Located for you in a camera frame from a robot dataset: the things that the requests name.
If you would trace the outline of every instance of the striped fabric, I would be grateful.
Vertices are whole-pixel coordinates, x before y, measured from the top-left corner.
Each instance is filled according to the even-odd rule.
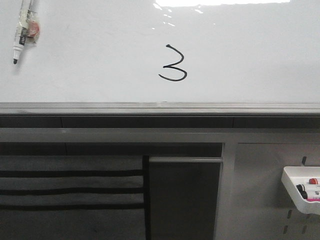
[[[4,240],[150,239],[148,158],[0,156]]]

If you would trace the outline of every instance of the white marker holder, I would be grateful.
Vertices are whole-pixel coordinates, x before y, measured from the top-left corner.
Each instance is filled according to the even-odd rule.
[[[294,205],[303,214],[320,215],[320,201],[307,201],[303,199],[297,189],[299,184],[309,184],[309,179],[320,178],[318,166],[285,166],[281,181],[288,191]]]

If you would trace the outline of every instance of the whiteboard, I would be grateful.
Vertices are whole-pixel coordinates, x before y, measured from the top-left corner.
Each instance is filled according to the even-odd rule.
[[[35,0],[13,65],[21,0],[0,0],[0,102],[320,104],[320,1],[187,2]]]

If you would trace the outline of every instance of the handwritten number 3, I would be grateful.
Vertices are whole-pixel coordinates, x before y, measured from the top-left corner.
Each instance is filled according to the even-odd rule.
[[[170,48],[174,51],[176,51],[178,54],[180,54],[181,56],[181,60],[180,61],[177,61],[176,63],[172,63],[172,64],[169,64],[169,65],[165,65],[163,66],[164,69],[175,69],[175,70],[178,70],[180,72],[183,72],[184,73],[184,76],[182,78],[179,78],[179,79],[172,79],[172,78],[168,78],[168,77],[165,77],[165,76],[162,76],[161,74],[159,74],[159,76],[163,79],[166,79],[166,80],[169,80],[169,81],[173,81],[173,82],[179,82],[179,81],[182,81],[183,79],[185,79],[187,77],[187,72],[182,70],[181,68],[178,68],[178,67],[175,67],[175,65],[178,65],[180,63],[182,63],[182,61],[185,59],[185,56],[179,52],[177,49],[175,49],[174,47],[172,47],[170,44],[168,44],[166,46],[167,48]]]

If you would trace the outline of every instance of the black stripe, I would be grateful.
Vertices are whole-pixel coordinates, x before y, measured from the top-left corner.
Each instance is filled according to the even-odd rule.
[[[0,189],[0,195],[26,196],[26,195],[60,195],[60,194],[142,194],[142,187],[132,188],[95,188],[95,187],[70,187],[43,190],[6,190]]]
[[[81,205],[3,205],[0,204],[0,210],[12,211],[65,211],[65,210],[125,210],[125,209],[143,209],[143,203],[132,204],[81,204]]]
[[[149,177],[149,157],[142,157],[143,169],[143,202],[144,202],[144,224],[145,224],[145,239],[151,240],[151,213],[150,213],[150,177]]]
[[[121,171],[0,171],[0,178],[67,178],[142,176],[143,170]]]

